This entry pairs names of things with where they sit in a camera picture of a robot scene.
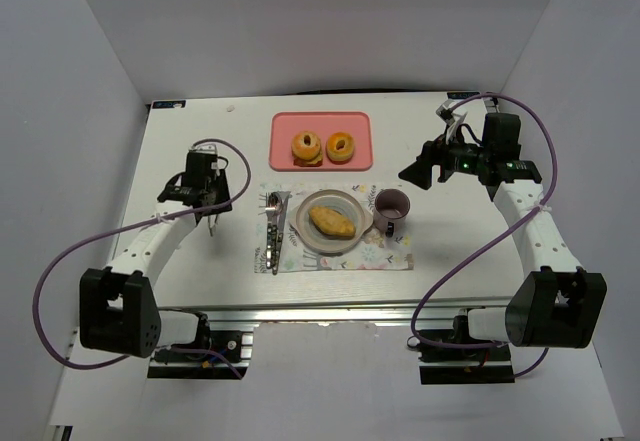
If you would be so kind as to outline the oblong golden bread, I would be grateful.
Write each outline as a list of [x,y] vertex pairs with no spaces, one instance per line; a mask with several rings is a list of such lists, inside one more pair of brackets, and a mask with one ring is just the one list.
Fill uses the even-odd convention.
[[309,216],[316,228],[324,235],[351,239],[355,236],[354,223],[346,216],[326,206],[313,206]]

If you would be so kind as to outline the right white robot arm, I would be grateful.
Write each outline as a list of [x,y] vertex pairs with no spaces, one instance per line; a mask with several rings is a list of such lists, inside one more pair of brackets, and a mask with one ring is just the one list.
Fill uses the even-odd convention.
[[399,177],[424,190],[453,174],[476,177],[508,225],[525,276],[504,308],[472,308],[454,321],[451,337],[422,343],[448,349],[586,347],[607,292],[599,273],[586,271],[565,244],[546,207],[547,193],[536,165],[520,157],[521,121],[513,114],[486,115],[479,144],[465,142],[454,123]]

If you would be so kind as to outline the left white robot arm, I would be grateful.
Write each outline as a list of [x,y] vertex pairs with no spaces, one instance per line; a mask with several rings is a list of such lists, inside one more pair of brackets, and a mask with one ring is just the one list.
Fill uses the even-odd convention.
[[201,348],[205,317],[161,312],[154,285],[180,243],[199,224],[202,213],[170,216],[230,199],[225,170],[214,151],[191,151],[185,170],[158,196],[156,223],[142,228],[131,244],[105,268],[89,269],[80,280],[80,342],[83,347],[147,358],[173,345]]

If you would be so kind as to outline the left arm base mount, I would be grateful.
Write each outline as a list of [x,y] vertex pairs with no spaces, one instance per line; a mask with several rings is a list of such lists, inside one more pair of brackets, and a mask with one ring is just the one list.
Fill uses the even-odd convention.
[[209,321],[196,341],[157,349],[150,358],[147,378],[240,380],[251,360],[255,327]]

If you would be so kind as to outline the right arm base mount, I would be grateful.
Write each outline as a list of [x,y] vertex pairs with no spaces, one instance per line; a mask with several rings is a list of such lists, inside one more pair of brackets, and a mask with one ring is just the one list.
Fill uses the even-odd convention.
[[423,385],[490,385],[515,381],[511,351],[470,335],[468,311],[448,317],[415,312],[406,347],[418,355]]

